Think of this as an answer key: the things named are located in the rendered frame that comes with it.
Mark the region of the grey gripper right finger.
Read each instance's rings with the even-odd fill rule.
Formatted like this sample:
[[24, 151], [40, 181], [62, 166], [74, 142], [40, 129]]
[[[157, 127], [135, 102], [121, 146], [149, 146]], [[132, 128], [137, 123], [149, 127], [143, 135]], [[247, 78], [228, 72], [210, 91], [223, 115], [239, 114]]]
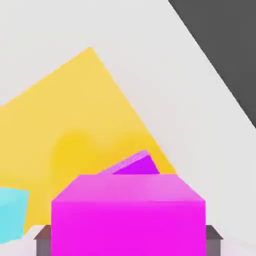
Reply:
[[225, 241], [212, 225], [206, 225], [206, 256], [248, 256], [248, 250]]

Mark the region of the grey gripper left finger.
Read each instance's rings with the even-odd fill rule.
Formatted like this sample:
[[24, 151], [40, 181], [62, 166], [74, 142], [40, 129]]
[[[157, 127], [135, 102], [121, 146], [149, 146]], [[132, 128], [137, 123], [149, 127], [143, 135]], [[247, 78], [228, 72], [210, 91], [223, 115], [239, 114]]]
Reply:
[[20, 239], [3, 244], [3, 256], [51, 256], [51, 239], [35, 239], [44, 225], [34, 225]]

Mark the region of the small magenta cube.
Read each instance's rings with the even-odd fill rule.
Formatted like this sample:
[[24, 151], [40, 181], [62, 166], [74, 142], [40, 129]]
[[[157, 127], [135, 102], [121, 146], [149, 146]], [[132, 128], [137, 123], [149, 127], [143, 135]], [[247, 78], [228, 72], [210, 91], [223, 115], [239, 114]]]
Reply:
[[80, 175], [52, 200], [51, 256], [206, 256], [206, 202], [175, 174]]

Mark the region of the small cyan cube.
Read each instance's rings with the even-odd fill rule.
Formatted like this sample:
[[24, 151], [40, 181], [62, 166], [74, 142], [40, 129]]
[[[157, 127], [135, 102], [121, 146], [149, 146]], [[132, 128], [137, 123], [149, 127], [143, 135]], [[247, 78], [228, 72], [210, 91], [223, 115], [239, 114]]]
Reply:
[[28, 190], [0, 187], [0, 244], [23, 236], [28, 201]]

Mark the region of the small purple cube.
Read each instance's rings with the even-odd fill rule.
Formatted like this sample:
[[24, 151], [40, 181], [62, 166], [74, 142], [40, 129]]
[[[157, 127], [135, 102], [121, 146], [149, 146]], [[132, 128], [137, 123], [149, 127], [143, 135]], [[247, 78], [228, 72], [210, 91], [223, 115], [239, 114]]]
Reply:
[[159, 174], [156, 164], [147, 150], [134, 155], [100, 171], [98, 174], [110, 175], [147, 175]]

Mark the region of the large yellow box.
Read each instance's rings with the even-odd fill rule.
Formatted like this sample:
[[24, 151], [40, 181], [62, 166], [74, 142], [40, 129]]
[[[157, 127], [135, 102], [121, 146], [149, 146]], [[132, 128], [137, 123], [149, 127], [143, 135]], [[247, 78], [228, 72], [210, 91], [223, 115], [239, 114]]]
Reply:
[[24, 230], [51, 222], [51, 201], [78, 175], [147, 150], [175, 169], [89, 47], [0, 106], [0, 187], [29, 192]]

